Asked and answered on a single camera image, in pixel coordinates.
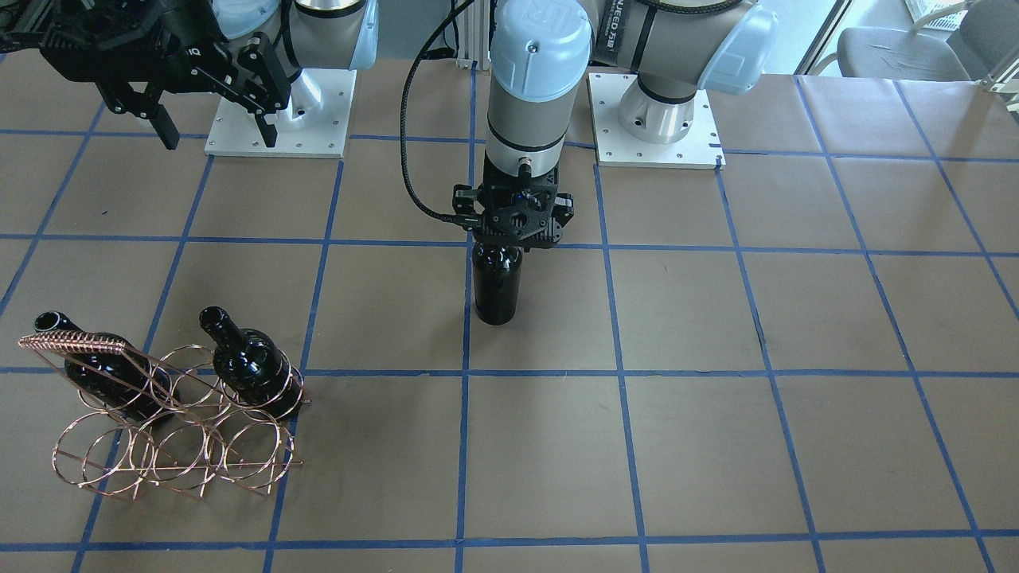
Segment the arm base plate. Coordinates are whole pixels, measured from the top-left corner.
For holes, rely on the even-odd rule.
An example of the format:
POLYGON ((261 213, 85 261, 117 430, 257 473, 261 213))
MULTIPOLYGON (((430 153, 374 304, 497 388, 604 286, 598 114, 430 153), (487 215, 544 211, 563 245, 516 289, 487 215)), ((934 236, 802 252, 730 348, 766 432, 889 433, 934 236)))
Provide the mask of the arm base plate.
POLYGON ((709 92, 672 104, 654 100, 635 75, 588 76, 598 163, 640 168, 725 168, 709 92))
POLYGON ((205 152, 213 156, 333 158, 346 156, 356 70, 309 69, 291 85, 290 105, 269 117, 276 144, 266 146, 254 116, 222 99, 205 152))

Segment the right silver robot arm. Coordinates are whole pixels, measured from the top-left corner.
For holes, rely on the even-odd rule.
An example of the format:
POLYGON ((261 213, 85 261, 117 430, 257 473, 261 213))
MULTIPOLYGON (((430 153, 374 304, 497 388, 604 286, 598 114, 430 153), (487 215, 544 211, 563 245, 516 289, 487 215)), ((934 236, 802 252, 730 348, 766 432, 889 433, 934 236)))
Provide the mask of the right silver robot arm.
POLYGON ((244 113, 233 123, 244 154, 323 144, 339 156, 335 113, 352 91, 325 90, 371 68, 378 23, 375 1, 4 1, 2 51, 39 51, 171 150, 181 133, 163 94, 213 93, 244 113))

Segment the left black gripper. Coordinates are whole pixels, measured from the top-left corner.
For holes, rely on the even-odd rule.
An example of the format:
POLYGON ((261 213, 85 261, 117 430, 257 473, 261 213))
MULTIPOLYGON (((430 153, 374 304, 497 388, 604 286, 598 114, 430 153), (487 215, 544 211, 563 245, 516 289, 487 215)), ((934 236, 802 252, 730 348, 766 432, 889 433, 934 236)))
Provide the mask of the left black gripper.
POLYGON ((480 186, 454 186, 452 206, 461 217, 459 225, 481 244, 552 249, 574 217, 574 198, 558 193, 558 166, 539 177, 520 166, 512 175, 486 159, 480 186))

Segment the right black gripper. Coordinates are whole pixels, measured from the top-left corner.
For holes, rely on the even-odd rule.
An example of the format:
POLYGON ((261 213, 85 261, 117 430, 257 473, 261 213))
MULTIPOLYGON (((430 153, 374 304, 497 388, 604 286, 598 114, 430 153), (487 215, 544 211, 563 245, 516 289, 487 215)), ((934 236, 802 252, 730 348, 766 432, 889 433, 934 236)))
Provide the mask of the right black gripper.
POLYGON ((233 47, 211 1, 4 1, 2 51, 36 50, 59 76, 94 84, 117 112, 148 112, 167 150, 181 134, 163 93, 216 93, 254 116, 267 148, 290 84, 265 33, 233 47))

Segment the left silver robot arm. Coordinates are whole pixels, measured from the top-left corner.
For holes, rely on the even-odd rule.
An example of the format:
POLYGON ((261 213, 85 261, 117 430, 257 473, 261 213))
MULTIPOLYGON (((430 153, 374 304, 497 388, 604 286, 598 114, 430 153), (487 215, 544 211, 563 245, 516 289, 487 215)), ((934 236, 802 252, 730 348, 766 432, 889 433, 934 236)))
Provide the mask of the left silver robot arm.
POLYGON ((574 216, 560 154, 586 88, 598 160, 725 165, 707 94, 762 75, 779 19, 757 1, 500 1, 480 185, 455 186, 478 254, 550 249, 574 216))

